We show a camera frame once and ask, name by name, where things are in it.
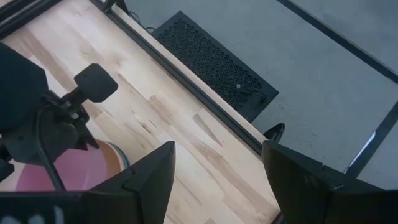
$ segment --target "black mount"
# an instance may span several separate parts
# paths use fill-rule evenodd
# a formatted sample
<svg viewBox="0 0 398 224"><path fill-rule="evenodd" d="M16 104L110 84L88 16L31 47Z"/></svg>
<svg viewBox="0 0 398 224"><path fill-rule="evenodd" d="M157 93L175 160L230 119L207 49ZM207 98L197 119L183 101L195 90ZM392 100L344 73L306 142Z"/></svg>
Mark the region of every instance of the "black mount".
<svg viewBox="0 0 398 224"><path fill-rule="evenodd" d="M46 167L52 166L56 158L69 148L87 150L87 144L99 148L86 127L90 117L82 103L86 100L102 102L118 89L118 84L105 70L98 64L91 64L74 77L78 87L60 98L51 90L46 90L48 87L44 70L38 69L38 66L5 45L0 50L0 54L10 60L10 66L3 65L5 74L15 72L13 69L16 67L28 68L3 80L3 83L13 86L13 91L4 90L11 98L1 100L7 109L2 110L4 116L0 121L0 181L14 172L14 166L8 163L11 159ZM29 80L31 77L44 77L37 79L40 88L19 89L26 84L22 79ZM15 101L12 97L16 94L19 100ZM33 103L24 100L28 96ZM40 145L49 149L44 152L47 161L43 160Z"/></svg>
<svg viewBox="0 0 398 224"><path fill-rule="evenodd" d="M397 223L398 191L383 190L272 141L262 161L286 223ZM275 223L284 223L281 214Z"/></svg>
<svg viewBox="0 0 398 224"><path fill-rule="evenodd" d="M0 39L18 30L61 0L13 0L0 8Z"/></svg>

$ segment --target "black metal vent grille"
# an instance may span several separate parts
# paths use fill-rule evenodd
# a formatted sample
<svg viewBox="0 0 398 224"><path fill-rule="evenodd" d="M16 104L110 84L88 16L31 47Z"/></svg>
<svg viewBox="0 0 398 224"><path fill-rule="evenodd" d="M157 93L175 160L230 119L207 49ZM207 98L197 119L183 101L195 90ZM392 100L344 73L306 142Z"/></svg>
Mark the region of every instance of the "black metal vent grille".
<svg viewBox="0 0 398 224"><path fill-rule="evenodd" d="M278 94L182 12L152 35L250 122Z"/></svg>

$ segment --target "wooden board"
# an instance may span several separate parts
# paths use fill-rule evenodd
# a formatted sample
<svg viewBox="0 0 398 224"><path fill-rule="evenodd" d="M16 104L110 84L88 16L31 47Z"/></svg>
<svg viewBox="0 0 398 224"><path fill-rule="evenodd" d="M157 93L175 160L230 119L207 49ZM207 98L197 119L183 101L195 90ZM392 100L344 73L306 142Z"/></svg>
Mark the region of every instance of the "wooden board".
<svg viewBox="0 0 398 224"><path fill-rule="evenodd" d="M44 68L59 95L90 63L103 66L119 89L85 103L88 127L131 163L176 142L165 223L270 223L277 215L262 162L89 0L64 0L3 42Z"/></svg>

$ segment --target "pink object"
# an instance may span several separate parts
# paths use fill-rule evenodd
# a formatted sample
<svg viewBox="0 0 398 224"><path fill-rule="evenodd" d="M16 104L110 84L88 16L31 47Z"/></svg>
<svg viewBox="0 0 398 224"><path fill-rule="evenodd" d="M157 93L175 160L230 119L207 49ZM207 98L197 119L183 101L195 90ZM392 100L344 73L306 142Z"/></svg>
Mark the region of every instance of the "pink object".
<svg viewBox="0 0 398 224"><path fill-rule="evenodd" d="M67 190L87 190L107 179L106 160L99 149L66 150L54 162ZM45 168L26 165L19 177L16 191L53 191L54 186Z"/></svg>

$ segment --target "black metal frame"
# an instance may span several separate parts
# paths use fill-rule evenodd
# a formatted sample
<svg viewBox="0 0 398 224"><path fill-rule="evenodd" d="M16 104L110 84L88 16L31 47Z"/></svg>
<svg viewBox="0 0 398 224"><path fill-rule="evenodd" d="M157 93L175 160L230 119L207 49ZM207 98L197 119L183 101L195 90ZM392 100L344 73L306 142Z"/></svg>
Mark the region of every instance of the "black metal frame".
<svg viewBox="0 0 398 224"><path fill-rule="evenodd" d="M286 8L290 9L296 15L300 16L307 23L311 24L315 28L317 28L320 32L328 36L330 39L335 41L337 44L340 44L346 50L351 52L353 55L357 56L357 58L361 59L364 63L378 71L381 75L390 79L394 83L398 84L398 75L393 72L391 68L387 65L384 65L378 59L374 58L372 55L369 55L365 50L361 49L337 31L333 30L331 27L327 26L319 19L308 13L306 10L302 9L297 4L293 3L290 0L277 0L281 4L283 4Z"/></svg>
<svg viewBox="0 0 398 224"><path fill-rule="evenodd" d="M14 0L7 3L0 8L0 39L12 34L15 30L18 30L60 1L61 0Z"/></svg>

